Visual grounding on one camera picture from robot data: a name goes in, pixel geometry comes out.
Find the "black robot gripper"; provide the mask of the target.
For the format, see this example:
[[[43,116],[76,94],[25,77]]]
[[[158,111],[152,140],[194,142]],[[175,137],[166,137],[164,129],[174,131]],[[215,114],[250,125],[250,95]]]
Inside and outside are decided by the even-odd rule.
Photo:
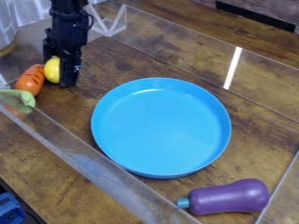
[[[94,17],[84,7],[88,0],[51,0],[51,28],[45,30],[43,40],[43,59],[60,55],[60,85],[74,87],[78,82],[82,60],[80,48],[88,42],[88,32],[94,25]]]

